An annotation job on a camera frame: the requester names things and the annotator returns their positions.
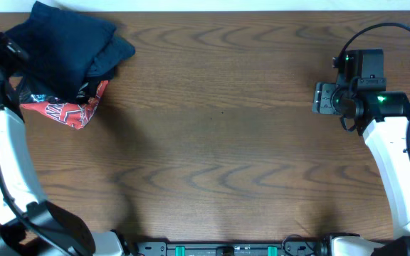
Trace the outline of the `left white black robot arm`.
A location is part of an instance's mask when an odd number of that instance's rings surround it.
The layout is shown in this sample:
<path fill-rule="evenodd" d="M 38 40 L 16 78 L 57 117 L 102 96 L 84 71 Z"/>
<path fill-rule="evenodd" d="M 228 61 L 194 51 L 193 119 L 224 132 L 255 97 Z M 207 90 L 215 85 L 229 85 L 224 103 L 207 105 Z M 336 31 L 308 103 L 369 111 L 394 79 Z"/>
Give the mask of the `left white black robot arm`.
<path fill-rule="evenodd" d="M 118 232 L 90 231 L 81 218 L 50 202 L 42 189 L 19 96 L 9 82 L 27 59 L 0 32 L 0 255 L 129 255 Z"/>

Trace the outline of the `navy blue shorts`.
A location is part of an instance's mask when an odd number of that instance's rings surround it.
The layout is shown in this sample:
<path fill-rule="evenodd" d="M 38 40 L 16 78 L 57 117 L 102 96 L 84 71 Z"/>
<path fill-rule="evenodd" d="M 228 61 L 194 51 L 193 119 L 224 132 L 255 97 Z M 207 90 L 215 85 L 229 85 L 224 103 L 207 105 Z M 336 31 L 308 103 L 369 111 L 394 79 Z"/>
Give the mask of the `navy blue shorts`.
<path fill-rule="evenodd" d="M 108 21 L 37 1 L 24 23 L 6 31 L 28 54 L 20 93 L 75 101 L 94 58 L 115 31 Z"/>

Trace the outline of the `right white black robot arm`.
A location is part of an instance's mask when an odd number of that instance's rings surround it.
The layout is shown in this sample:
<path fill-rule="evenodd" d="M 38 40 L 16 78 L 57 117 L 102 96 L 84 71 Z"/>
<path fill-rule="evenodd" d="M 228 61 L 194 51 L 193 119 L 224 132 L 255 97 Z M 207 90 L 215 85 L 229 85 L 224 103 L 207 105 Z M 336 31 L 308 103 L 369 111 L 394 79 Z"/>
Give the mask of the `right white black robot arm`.
<path fill-rule="evenodd" d="M 354 234 L 326 236 L 316 255 L 410 255 L 410 103 L 403 92 L 316 84 L 312 111 L 355 121 L 346 131 L 364 140 L 379 169 L 389 201 L 394 238 L 386 244 Z"/>

